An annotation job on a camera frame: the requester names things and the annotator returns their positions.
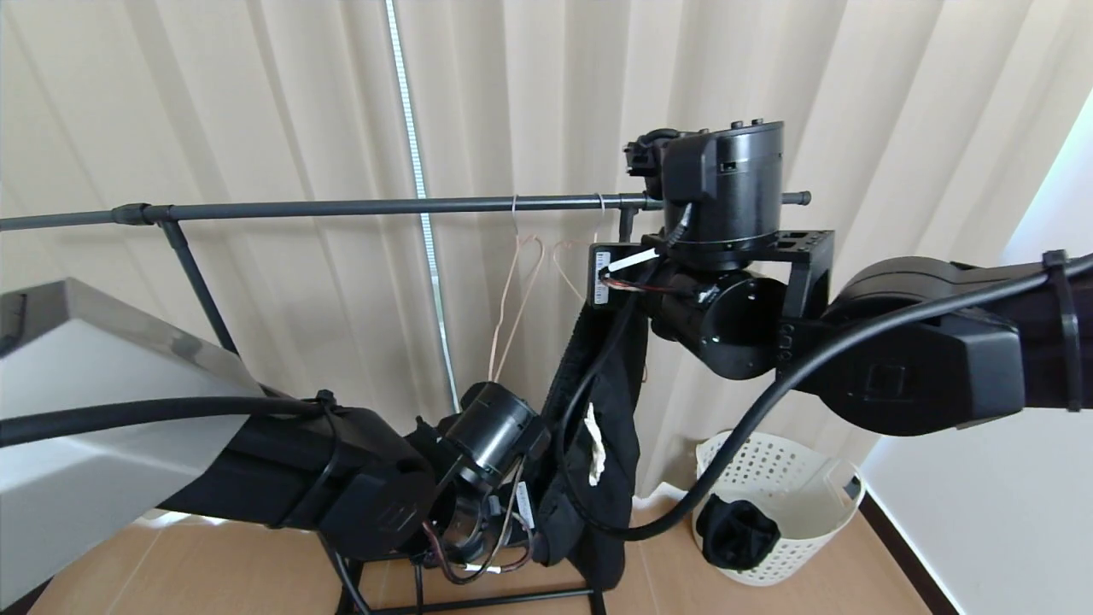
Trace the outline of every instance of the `curtain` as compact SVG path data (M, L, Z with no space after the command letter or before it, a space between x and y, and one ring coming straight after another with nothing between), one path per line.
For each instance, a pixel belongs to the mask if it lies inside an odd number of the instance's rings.
M834 287L919 253L995 263L1093 88L1084 0L396 0L431 197L636 191L622 145L661 126L786 122L786 228L834 228ZM381 2L7 2L3 215L131 201L414 194ZM541 404L599 211L433 216L457 389L486 378L515 235L501 381ZM659 226L637 216L635 233ZM333 390L399 429L450 409L415 215L185 225L255 376ZM3 233L2 283L78 276L211 339L155 228ZM764 265L765 274L787 271ZM504 346L508 329L502 329ZM650 346L640 492L769 379ZM875 438L796 395L762 429L860 462Z

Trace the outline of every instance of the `white wall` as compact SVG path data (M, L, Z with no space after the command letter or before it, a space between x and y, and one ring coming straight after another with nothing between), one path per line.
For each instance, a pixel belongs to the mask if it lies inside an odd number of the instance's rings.
M1093 251L1093 96L1002 260ZM963 431L885 438L873 496L965 612L1093 610L1093 412L1030 410Z

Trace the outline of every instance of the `wooden floor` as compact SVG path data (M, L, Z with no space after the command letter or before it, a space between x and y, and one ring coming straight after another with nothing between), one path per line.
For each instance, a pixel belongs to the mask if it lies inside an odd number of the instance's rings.
M635 521L659 512L639 511ZM606 594L612 615L928 613L860 516L797 575L771 588L741 586L710 568L686 524L626 549L626 575ZM580 582L568 564L529 565L462 588L431 570L425 573L425 600L564 589ZM404 561L369 564L361 588L372 606L410 604L413 573ZM312 534L184 522L165 529L128 528L58 575L31 613L327 615L333 613L338 594L334 573ZM569 598L459 613L588 612L587 598Z

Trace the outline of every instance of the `black garment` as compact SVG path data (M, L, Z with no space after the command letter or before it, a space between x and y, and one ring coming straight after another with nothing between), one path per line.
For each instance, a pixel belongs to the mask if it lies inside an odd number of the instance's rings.
M616 314L595 311L588 306L580 312L543 405L542 416L552 426L565 412L574 390L600 353L615 318ZM572 443L564 463L565 471L572 473L581 501L598 519L620 527L630 524L640 454L634 429L634 409L642 390L648 319L635 314L624 328L622 339L592 381L579 406L578 416L573 421L569 433ZM596 487L588 485L592 440L581 421L589 400L607 450L607 463ZM539 465L540 471L529 480L533 498L539 501L536 517L539 537L534 559L551 566L567 557L590 587L612 589L622 580L625 568L623 543L585 527L565 495L562 476L545 470L554 468L552 446Z
M727 504L710 496L695 530L706 561L727 570L751 570L781 537L778 524L748 500Z

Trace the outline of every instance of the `perforated basket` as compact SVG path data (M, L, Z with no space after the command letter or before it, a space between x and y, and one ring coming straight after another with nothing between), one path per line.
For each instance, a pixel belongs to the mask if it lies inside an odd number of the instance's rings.
M695 449L701 475L730 431L718 434ZM719 569L749 586L773 586L788 579L854 518L866 489L850 499L843 485L858 474L846 461L834 460L792 440L752 434L733 458L712 494L726 502L749 500L778 523L781 539L751 570ZM691 531L702 549L695 528L708 496L694 510Z

